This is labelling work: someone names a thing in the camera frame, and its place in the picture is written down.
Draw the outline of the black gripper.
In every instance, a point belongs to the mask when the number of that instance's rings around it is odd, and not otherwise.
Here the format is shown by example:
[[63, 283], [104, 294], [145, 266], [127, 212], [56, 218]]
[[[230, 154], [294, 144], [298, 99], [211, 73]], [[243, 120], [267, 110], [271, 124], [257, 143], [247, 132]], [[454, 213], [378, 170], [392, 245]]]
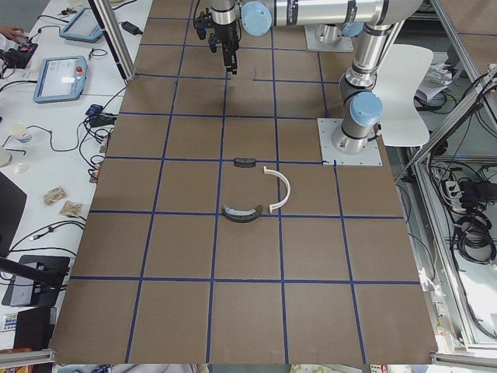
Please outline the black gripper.
[[209, 40], [210, 49], [215, 53], [217, 45], [221, 43], [226, 72], [237, 75], [238, 60], [236, 52], [239, 49], [239, 39], [235, 0], [210, 0], [210, 13], [215, 39], [215, 41]]

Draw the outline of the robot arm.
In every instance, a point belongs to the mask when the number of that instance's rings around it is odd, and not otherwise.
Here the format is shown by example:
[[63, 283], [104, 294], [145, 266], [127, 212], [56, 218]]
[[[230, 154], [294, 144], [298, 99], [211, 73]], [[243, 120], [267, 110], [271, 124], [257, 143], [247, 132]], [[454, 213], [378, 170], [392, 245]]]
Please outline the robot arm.
[[361, 23], [353, 62], [342, 75], [339, 89], [345, 117], [332, 134], [334, 147], [347, 155], [362, 152], [368, 135], [380, 121], [383, 104], [372, 90], [377, 70], [395, 36], [393, 29], [411, 16], [419, 1], [212, 1], [194, 12], [198, 37], [215, 52], [222, 49], [224, 66], [237, 72], [238, 30], [258, 37], [272, 27], [329, 26]]

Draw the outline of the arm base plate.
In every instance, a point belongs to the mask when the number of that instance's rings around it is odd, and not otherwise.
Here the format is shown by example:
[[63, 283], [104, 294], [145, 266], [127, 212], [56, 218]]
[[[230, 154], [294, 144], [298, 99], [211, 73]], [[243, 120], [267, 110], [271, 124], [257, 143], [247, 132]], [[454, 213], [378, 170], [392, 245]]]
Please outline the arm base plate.
[[309, 51], [328, 51], [352, 53], [353, 43], [350, 37], [342, 35], [337, 26], [314, 24], [304, 27], [307, 49]]
[[382, 166], [374, 130], [362, 139], [342, 132], [341, 118], [318, 118], [321, 158], [325, 166]]

